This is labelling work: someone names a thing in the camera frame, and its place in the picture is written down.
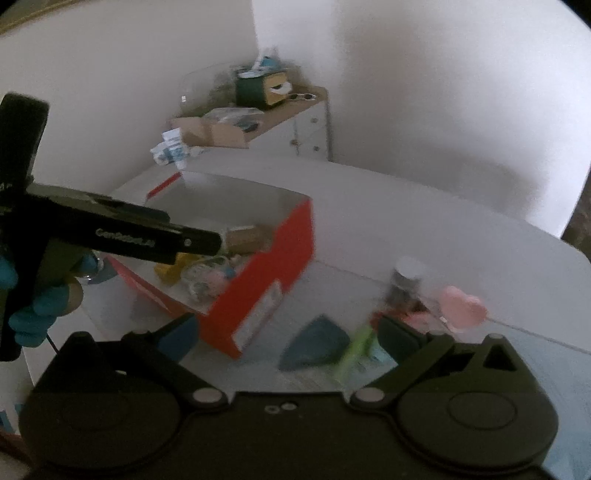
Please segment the blue gloved left hand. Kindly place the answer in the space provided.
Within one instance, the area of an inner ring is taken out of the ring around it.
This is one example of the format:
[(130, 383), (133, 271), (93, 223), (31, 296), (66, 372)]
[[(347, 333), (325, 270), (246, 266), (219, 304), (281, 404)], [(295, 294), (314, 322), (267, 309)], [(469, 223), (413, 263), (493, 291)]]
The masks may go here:
[(83, 290), (78, 279), (98, 272), (98, 260), (85, 254), (56, 285), (44, 290), (8, 320), (21, 347), (36, 348), (43, 343), (49, 328), (59, 317), (76, 310), (82, 303)]

